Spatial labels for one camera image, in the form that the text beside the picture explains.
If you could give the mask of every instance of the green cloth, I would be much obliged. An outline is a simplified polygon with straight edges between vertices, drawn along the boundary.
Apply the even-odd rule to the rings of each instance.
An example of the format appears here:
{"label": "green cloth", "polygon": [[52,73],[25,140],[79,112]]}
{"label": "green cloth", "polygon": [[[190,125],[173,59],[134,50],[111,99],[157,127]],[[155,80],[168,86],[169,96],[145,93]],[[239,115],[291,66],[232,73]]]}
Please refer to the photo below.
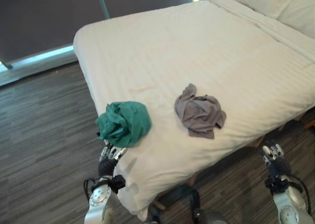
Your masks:
{"label": "green cloth", "polygon": [[115,147],[131,147],[151,128],[151,119],[145,105],[139,102],[113,102],[95,123],[99,139],[106,139]]}

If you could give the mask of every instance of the bed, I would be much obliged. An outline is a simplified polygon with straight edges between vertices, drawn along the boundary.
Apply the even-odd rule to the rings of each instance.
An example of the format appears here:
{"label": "bed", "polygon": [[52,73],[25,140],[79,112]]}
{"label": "bed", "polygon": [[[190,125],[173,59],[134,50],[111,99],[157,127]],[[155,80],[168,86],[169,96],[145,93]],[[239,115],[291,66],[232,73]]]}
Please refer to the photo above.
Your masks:
{"label": "bed", "polygon": [[[314,39],[234,0],[202,0],[87,25],[74,50],[97,113],[139,101],[153,126],[115,170],[118,199],[141,220],[161,192],[315,106]],[[174,102],[189,84],[227,118],[189,137]]]}

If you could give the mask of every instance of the robotic arm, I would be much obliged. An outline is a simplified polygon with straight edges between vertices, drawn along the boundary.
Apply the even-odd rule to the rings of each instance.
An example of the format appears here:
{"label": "robotic arm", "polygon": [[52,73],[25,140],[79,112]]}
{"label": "robotic arm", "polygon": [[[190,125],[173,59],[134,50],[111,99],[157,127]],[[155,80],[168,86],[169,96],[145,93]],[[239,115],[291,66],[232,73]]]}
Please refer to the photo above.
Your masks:
{"label": "robotic arm", "polygon": [[[127,148],[121,149],[116,155],[116,149],[111,152],[112,145],[105,147],[101,153],[98,165],[99,178],[87,179],[84,190],[89,201],[89,210],[84,218],[84,224],[111,224],[114,220],[114,211],[108,205],[108,199],[113,192],[125,187],[125,180],[121,175],[113,177],[115,166],[119,159],[126,153]],[[92,195],[88,194],[88,183],[93,181]]]}
{"label": "robotic arm", "polygon": [[[278,209],[279,224],[314,224],[311,217],[310,203],[306,211],[305,202],[301,196],[301,186],[291,181],[290,164],[284,158],[284,152],[275,141],[267,141],[263,146],[263,159],[268,167],[270,176],[265,181],[265,186],[273,195]],[[309,200],[308,190],[304,186]]]}

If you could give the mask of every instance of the gray curtain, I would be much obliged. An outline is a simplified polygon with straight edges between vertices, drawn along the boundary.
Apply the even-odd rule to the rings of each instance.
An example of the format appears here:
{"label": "gray curtain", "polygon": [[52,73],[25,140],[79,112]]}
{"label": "gray curtain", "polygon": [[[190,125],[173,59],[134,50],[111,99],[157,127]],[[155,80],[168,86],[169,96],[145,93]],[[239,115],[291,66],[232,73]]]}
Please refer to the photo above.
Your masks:
{"label": "gray curtain", "polygon": [[[105,0],[111,17],[191,0]],[[98,0],[0,0],[0,59],[9,62],[71,44],[82,26],[103,20]]]}

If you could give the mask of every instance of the crumpled clothing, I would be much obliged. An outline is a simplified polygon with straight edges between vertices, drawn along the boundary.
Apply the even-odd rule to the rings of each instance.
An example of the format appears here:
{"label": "crumpled clothing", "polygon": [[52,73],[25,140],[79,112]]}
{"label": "crumpled clothing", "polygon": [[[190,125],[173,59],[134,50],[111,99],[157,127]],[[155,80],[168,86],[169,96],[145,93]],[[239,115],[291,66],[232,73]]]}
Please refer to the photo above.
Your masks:
{"label": "crumpled clothing", "polygon": [[134,146],[151,128],[151,119],[145,105],[139,102],[114,102],[95,123],[99,139],[106,139],[115,147]]}
{"label": "crumpled clothing", "polygon": [[196,86],[189,84],[176,99],[175,111],[188,128],[189,136],[214,139],[213,129],[224,126],[226,113],[215,97],[195,96],[196,91]]}

